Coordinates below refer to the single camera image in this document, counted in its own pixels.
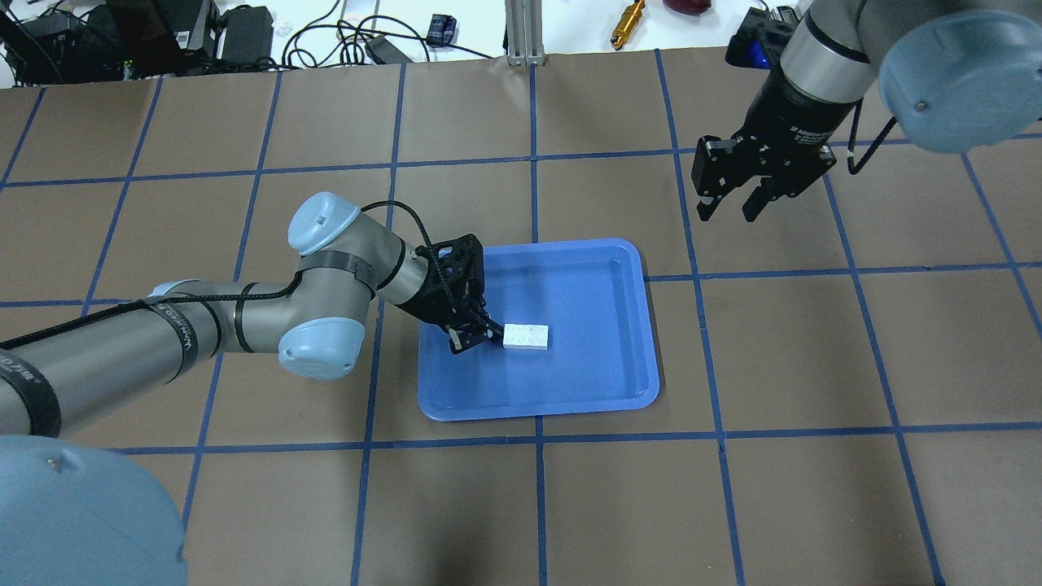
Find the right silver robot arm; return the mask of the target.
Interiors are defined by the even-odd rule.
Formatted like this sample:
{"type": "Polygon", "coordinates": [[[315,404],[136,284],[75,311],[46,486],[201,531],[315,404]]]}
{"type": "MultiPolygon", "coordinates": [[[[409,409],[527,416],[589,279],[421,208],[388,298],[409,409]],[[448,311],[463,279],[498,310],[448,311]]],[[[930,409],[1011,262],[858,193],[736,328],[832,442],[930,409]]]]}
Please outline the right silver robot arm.
{"type": "Polygon", "coordinates": [[[703,221],[752,178],[749,222],[818,182],[838,162],[832,137],[872,88],[891,115],[880,138],[900,127],[931,152],[995,145],[1040,118],[1038,1],[814,1],[796,24],[751,8],[725,60],[768,76],[736,133],[698,141],[703,221]]]}

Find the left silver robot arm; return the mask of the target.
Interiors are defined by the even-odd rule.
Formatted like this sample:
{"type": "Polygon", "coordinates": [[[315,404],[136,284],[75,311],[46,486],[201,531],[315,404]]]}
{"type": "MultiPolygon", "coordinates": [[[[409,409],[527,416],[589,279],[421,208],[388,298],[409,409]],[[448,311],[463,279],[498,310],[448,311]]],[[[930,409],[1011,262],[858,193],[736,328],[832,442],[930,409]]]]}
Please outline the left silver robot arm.
{"type": "Polygon", "coordinates": [[[286,371],[354,371],[373,300],[447,334],[458,355],[505,329],[483,302],[472,234],[414,247],[361,207],[319,192],[287,229],[287,283],[162,283],[117,304],[2,343],[4,585],[185,585],[182,513],[124,455],[63,439],[222,353],[275,355],[286,371]]]}

